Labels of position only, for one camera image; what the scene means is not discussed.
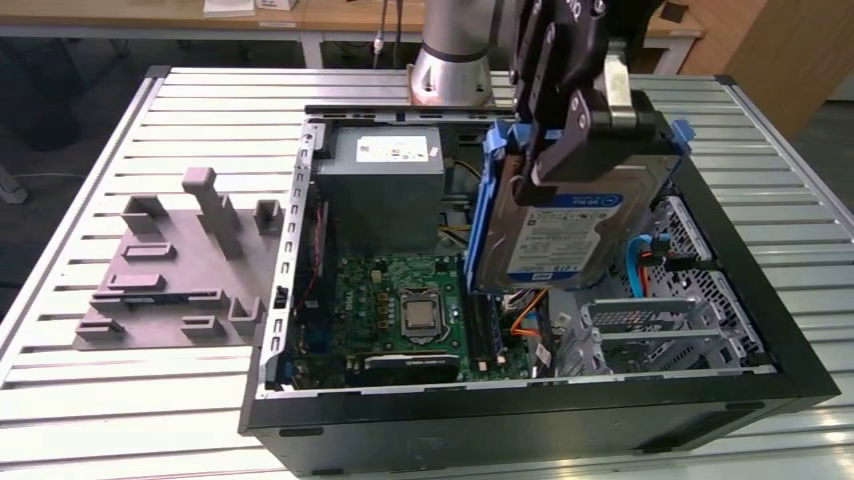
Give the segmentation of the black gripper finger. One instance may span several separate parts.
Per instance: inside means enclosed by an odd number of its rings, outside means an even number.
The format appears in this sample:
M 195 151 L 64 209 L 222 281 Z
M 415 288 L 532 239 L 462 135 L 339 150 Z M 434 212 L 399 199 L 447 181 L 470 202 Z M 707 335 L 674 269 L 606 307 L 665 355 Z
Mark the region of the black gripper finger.
M 568 98 L 559 138 L 546 140 L 548 128 L 532 123 L 532 137 L 524 154 L 522 179 L 514 184 L 518 205 L 543 205 L 556 194 L 556 185 L 596 180 L 607 167 L 596 166 L 588 155 L 588 137 L 608 126 L 604 97 L 598 90 L 576 90 Z
M 548 24 L 554 20 L 554 2 L 542 0 L 518 1 L 516 31 L 511 84 L 514 85 L 514 110 L 520 123 L 538 125 L 546 130 L 546 123 L 535 116 L 538 64 L 546 41 Z

